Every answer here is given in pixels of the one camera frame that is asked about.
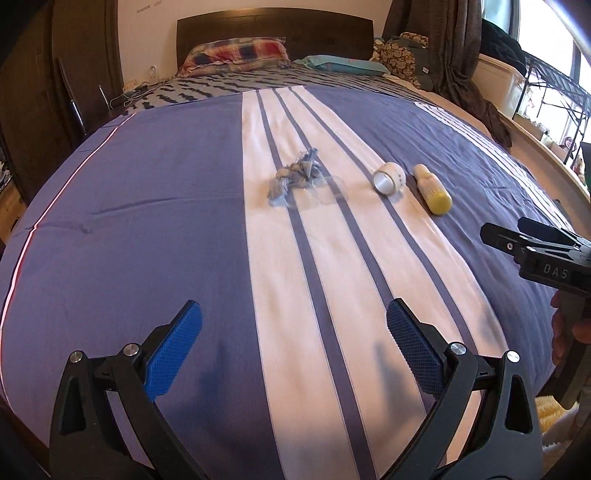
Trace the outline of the person's right hand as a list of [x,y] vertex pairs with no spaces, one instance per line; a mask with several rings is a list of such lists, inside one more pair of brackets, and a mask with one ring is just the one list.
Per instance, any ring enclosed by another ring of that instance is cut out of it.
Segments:
[[[562,362],[567,347],[566,319],[562,311],[560,295],[561,293],[557,291],[550,302],[551,307],[555,309],[551,319],[553,330],[552,361],[555,366],[558,366]],[[587,345],[591,343],[591,320],[589,318],[576,323],[571,331],[575,340]]]

